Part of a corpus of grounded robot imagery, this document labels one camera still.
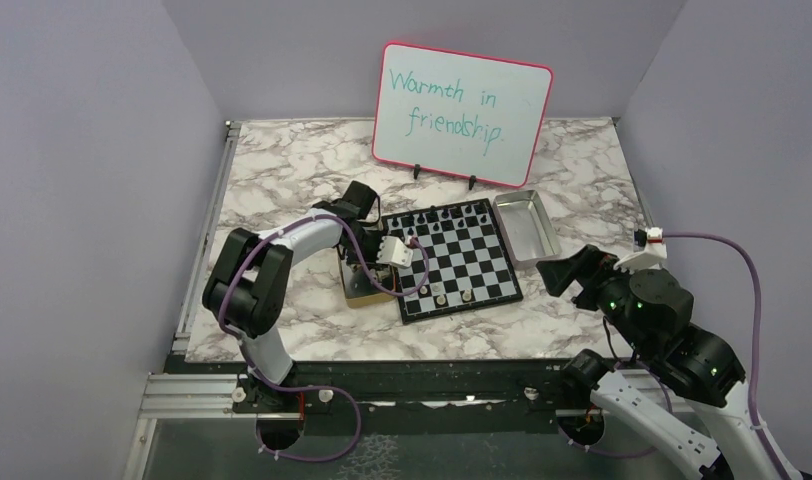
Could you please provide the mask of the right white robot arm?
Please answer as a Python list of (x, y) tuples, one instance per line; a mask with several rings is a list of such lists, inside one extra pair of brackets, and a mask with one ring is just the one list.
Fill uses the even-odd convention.
[(593, 245), (536, 268), (553, 297), (578, 283), (573, 305), (601, 313), (708, 432), (699, 433), (634, 390), (613, 362), (590, 349), (561, 370), (559, 393), (567, 404), (590, 402), (619, 418), (689, 479), (808, 478), (763, 422), (733, 348), (692, 323), (694, 297), (668, 270), (626, 270), (623, 261)]

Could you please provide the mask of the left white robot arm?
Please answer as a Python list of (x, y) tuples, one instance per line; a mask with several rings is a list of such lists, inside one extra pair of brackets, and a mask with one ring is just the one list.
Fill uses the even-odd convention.
[(276, 326), (284, 306), (293, 266), (327, 249), (359, 277), (392, 288), (392, 269), (377, 262), (383, 239), (382, 223), (368, 220), (379, 208), (379, 194), (352, 181), (334, 200), (315, 203), (301, 218), (267, 231), (232, 230), (206, 281), (202, 305), (219, 327), (240, 342), (251, 371), (263, 377), (258, 396), (280, 411), (295, 401), (296, 384), (287, 377), (293, 360)]

